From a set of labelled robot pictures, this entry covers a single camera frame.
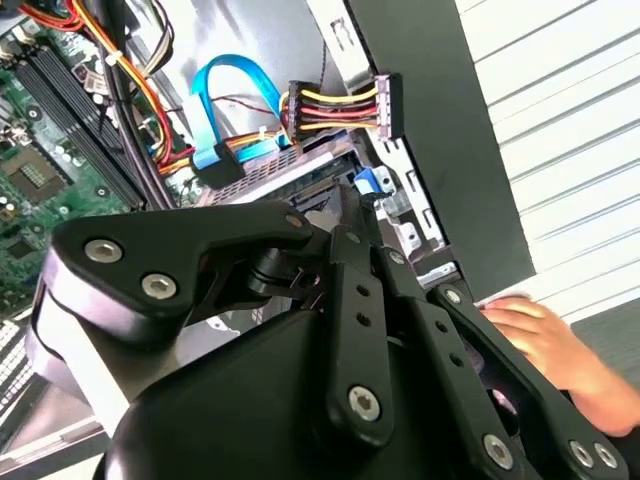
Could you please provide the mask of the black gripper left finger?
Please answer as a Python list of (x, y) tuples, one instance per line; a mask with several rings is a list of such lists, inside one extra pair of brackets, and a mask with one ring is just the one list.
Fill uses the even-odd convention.
[(53, 232), (31, 329), (60, 360), (42, 375), (75, 388), (113, 444), (189, 440), (220, 430), (223, 398), (269, 417), (214, 379), (220, 352), (199, 329), (275, 297), (293, 310), (276, 324), (321, 324), (327, 354), (313, 427), (332, 442), (385, 445), (394, 414), (383, 288), (394, 250), (373, 204), (339, 186), (322, 228), (283, 201), (256, 201), (69, 220)]

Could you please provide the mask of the person's bare hand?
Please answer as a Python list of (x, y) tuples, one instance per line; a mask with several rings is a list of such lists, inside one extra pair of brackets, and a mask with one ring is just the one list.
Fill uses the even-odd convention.
[(623, 437), (639, 426), (639, 390), (552, 310), (525, 297), (505, 297), (481, 312), (597, 429)]

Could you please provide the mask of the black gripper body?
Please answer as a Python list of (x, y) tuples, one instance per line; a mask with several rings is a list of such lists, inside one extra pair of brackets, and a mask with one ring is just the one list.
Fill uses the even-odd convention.
[[(412, 353), (377, 326), (283, 314), (147, 388), (104, 456), (104, 479), (470, 479), (443, 401), (418, 381)], [(346, 358), (334, 360), (338, 346)], [(367, 387), (391, 381), (381, 405), (389, 443), (355, 444), (329, 420), (331, 380), (366, 362)]]

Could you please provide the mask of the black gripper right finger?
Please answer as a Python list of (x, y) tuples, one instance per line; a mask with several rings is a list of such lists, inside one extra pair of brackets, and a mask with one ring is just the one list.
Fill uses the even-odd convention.
[(626, 479), (614, 445), (518, 353), (459, 290), (425, 292), (405, 257), (383, 245), (375, 197), (359, 200), (374, 270), (427, 390), (445, 409), (448, 466), (458, 479)]

